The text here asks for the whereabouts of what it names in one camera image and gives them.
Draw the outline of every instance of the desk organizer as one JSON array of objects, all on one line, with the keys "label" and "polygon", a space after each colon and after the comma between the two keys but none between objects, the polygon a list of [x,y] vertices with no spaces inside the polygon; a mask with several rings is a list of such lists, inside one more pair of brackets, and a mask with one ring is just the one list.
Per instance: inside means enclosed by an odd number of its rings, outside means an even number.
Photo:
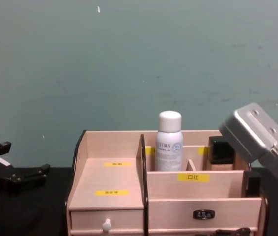
[{"label": "desk organizer", "polygon": [[260,178],[237,154],[231,165],[208,162],[209,139],[219,131],[183,131],[180,172],[154,171],[156,134],[82,133],[66,202],[69,236],[264,234],[267,201],[259,193]]}]

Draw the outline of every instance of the yellow label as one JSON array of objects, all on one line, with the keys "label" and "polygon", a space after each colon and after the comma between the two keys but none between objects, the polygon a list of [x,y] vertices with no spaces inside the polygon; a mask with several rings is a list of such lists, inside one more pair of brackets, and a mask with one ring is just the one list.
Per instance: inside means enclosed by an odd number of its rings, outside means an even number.
[{"label": "yellow label", "polygon": [[131,166],[131,162],[105,162],[104,166]]},{"label": "yellow label", "polygon": [[128,190],[100,190],[95,191],[96,196],[120,196],[120,195],[128,195]]},{"label": "yellow label", "polygon": [[145,147],[145,154],[147,156],[153,155],[155,153],[154,147]]},{"label": "yellow label", "polygon": [[198,154],[200,156],[208,155],[208,149],[209,149],[209,147],[199,147]]},{"label": "yellow label", "polygon": [[210,174],[180,173],[180,174],[177,174],[177,180],[178,181],[192,181],[192,182],[208,183],[208,182],[210,182]]}]

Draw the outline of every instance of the drawer knob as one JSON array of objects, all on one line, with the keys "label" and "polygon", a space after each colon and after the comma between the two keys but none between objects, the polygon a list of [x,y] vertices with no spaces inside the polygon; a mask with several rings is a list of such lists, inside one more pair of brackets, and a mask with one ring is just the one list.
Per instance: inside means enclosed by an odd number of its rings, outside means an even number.
[{"label": "drawer knob", "polygon": [[103,224],[103,230],[104,231],[109,231],[111,229],[111,220],[106,219],[104,224]]}]

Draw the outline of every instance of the white cap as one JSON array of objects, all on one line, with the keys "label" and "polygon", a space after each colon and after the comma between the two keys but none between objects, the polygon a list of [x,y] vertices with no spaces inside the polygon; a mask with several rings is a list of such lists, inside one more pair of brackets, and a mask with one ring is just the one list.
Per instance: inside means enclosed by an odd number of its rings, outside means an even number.
[{"label": "white cap", "polygon": [[182,116],[175,111],[164,111],[159,114],[159,131],[176,133],[181,130]]}]

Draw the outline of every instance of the green wall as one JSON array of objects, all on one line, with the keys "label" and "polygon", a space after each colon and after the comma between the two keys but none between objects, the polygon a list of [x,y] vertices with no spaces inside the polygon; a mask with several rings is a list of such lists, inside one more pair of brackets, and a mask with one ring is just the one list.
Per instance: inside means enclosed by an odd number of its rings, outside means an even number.
[{"label": "green wall", "polygon": [[250,102],[278,122],[277,0],[0,0],[15,166],[70,166],[83,129],[157,129],[168,109],[217,129]]}]

